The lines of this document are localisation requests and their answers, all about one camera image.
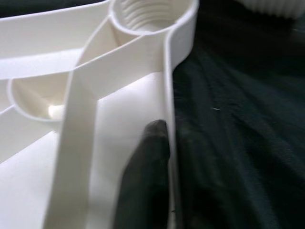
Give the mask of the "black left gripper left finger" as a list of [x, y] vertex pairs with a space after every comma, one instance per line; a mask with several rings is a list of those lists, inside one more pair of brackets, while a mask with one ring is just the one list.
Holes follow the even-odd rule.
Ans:
[[167, 123], [148, 123], [122, 173], [113, 229], [168, 227], [170, 148]]

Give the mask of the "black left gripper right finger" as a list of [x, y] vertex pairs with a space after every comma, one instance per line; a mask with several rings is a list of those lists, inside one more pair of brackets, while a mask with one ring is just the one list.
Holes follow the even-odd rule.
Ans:
[[186, 229], [227, 229], [225, 212], [212, 181], [209, 144], [186, 126], [177, 130], [183, 225]]

